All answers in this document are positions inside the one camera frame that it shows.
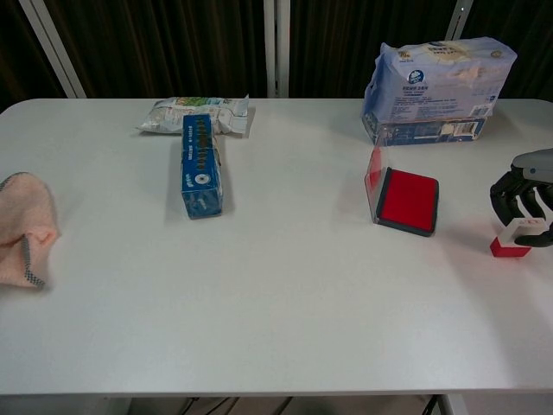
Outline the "blue white tissue pack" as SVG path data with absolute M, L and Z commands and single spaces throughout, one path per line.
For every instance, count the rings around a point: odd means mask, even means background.
M 385 145 L 476 140 L 518 58 L 491 37 L 380 47 L 361 120 Z

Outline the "white table leg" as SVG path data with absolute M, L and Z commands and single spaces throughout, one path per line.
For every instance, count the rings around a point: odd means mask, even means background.
M 443 394 L 437 400 L 437 415 L 469 415 L 461 394 Z

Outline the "long blue cardboard box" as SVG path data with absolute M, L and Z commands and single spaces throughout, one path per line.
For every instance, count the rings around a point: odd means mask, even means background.
M 191 220 L 222 214 L 219 152 L 211 119 L 205 113 L 183 117 L 181 197 Z

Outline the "red ink pad clear lid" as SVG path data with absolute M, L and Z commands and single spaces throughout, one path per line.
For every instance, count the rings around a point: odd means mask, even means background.
M 435 232 L 439 182 L 391 167 L 386 149 L 375 146 L 365 174 L 372 222 L 430 237 Z

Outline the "silver snack packet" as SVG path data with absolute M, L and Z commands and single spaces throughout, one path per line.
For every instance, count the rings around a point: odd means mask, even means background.
M 159 134 L 182 133 L 183 118 L 208 115 L 213 133 L 243 136 L 248 125 L 249 96 L 241 99 L 219 97 L 172 97 L 157 101 L 137 129 Z

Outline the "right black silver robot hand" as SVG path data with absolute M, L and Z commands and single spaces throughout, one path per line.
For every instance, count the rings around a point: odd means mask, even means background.
M 516 156 L 511 169 L 490 188 L 493 210 L 506 227 L 515 218 L 543 218 L 542 202 L 553 212 L 553 148 Z M 538 236 L 515 239 L 521 246 L 553 246 L 553 221 Z

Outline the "red and white stamp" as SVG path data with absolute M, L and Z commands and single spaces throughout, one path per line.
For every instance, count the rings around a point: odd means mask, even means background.
M 538 236 L 545 230 L 546 222 L 543 218 L 515 218 L 492 241 L 492 255 L 499 258 L 522 258 L 531 247 L 518 245 L 515 239 L 521 236 Z

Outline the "upright white partition post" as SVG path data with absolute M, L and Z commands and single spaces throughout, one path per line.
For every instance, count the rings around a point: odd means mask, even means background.
M 290 0 L 264 0 L 264 46 L 267 96 L 289 97 Z

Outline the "pink cloth grey trim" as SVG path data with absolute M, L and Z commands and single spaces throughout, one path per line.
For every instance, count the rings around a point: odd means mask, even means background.
M 17 172 L 0 182 L 0 284 L 44 288 L 59 236 L 54 198 L 42 180 Z

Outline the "slanted white partition post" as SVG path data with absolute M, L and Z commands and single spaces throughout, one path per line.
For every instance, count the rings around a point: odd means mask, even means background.
M 86 99 L 86 92 L 44 0 L 18 2 L 66 96 L 70 99 Z
M 461 39 L 473 2 L 474 0 L 456 0 L 445 35 L 446 41 Z

